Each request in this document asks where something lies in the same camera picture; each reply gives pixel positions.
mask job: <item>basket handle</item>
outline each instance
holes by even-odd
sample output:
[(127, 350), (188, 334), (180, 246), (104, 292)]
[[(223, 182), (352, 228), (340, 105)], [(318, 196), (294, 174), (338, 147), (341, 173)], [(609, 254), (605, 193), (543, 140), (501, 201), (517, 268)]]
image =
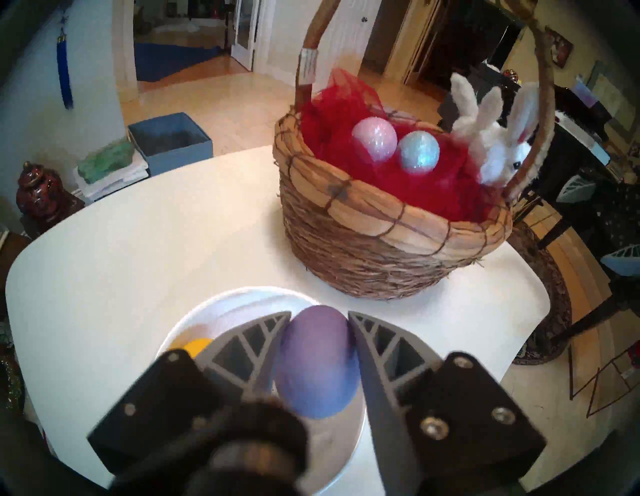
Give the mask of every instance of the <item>basket handle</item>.
[[(340, 5), (340, 0), (322, 0), (307, 30), (305, 41), (302, 44), (303, 49), (317, 50), (320, 39), (333, 19), (333, 14), (338, 9), (338, 5)], [(300, 85), (300, 63), (301, 56), (298, 57), (298, 70), (296, 71), (296, 111), (299, 111), (304, 104), (311, 101), (313, 88), (312, 84)]]
[(522, 167), (516, 172), (504, 188), (502, 195), (507, 204), (512, 204), (520, 196), (527, 185), (538, 176), (551, 141), (554, 139), (556, 126), (556, 93), (554, 90), (554, 71), (551, 60), (551, 46), (546, 33), (540, 28), (533, 12), (522, 0), (506, 0), (513, 13), (520, 17), (533, 33), (536, 43), (536, 59), (538, 60), (538, 82), (540, 87), (540, 128), (531, 151), (524, 159)]
[[(554, 137), (554, 127), (556, 125), (556, 94), (554, 91), (554, 71), (551, 65), (551, 46), (545, 32), (533, 17), (533, 10), (526, 6), (526, 0), (505, 1), (513, 13), (522, 19), (533, 33), (536, 44), (538, 81), (540, 86), (540, 128), (538, 129), (529, 155), (527, 155), (527, 158), (522, 163), (522, 167), (520, 167), (516, 175), (511, 178), (502, 193), (506, 202), (510, 204), (513, 203), (522, 190), (538, 176), (540, 167), (545, 158), (547, 158), (547, 152)], [(326, 31), (327, 26), (329, 26), (338, 5), (340, 5), (340, 0), (322, 0), (307, 30), (302, 48), (317, 50), (320, 39)], [(301, 56), (298, 58), (298, 69), (296, 71), (296, 111), (299, 111), (304, 104), (311, 100), (313, 86), (312, 84), (300, 85), (300, 63)]]

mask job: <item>blue tassel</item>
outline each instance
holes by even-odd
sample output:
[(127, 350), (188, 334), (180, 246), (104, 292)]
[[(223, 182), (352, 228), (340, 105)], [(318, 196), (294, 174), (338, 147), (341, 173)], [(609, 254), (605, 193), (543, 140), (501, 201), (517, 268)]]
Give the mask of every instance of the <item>blue tassel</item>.
[(71, 96), (71, 83), (69, 81), (69, 66), (67, 64), (67, 39), (65, 36), (58, 38), (58, 77), (60, 79), (60, 91), (62, 101), (66, 109), (74, 107), (74, 98)]

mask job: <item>picture frame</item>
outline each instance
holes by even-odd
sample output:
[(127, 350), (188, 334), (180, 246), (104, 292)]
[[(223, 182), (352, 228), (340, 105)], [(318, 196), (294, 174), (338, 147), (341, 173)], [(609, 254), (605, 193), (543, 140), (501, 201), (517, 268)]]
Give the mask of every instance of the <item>picture frame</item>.
[(545, 27), (547, 36), (551, 39), (551, 58), (560, 69), (564, 69), (569, 55), (573, 51), (573, 43), (549, 26)]

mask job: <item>bunny ear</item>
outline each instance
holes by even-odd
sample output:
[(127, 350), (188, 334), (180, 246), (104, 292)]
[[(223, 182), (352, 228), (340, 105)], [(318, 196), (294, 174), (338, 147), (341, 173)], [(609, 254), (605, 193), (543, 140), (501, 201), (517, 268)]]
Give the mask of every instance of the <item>bunny ear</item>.
[(538, 84), (524, 84), (516, 94), (507, 119), (507, 143), (515, 146), (527, 141), (538, 125)]
[(474, 88), (466, 77), (456, 72), (451, 74), (451, 96), (461, 116), (476, 117), (478, 104)]
[(493, 87), (488, 92), (482, 102), (480, 102), (480, 108), (478, 109), (478, 116), (476, 118), (476, 130), (482, 131), (491, 127), (491, 125), (500, 118), (502, 114), (502, 94), (500, 88)]

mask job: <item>screw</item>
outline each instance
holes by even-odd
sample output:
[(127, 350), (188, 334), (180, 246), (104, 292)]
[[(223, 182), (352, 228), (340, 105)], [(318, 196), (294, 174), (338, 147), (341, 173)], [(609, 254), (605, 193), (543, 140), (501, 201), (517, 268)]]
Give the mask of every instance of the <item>screw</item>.
[(440, 441), (449, 435), (449, 425), (437, 417), (427, 417), (420, 422), (420, 428), (434, 441)]
[(453, 359), (453, 363), (456, 367), (460, 367), (461, 369), (470, 369), (474, 366), (474, 363), (464, 356), (457, 356)]
[(204, 417), (193, 417), (193, 420), (191, 421), (192, 429), (202, 429), (206, 425), (207, 419), (205, 419)]
[(133, 403), (127, 403), (124, 406), (124, 414), (127, 417), (133, 417), (135, 413), (136, 413), (136, 405), (134, 405)]
[(494, 420), (504, 424), (505, 426), (510, 426), (516, 421), (516, 414), (504, 406), (494, 408), (491, 412), (491, 416)]

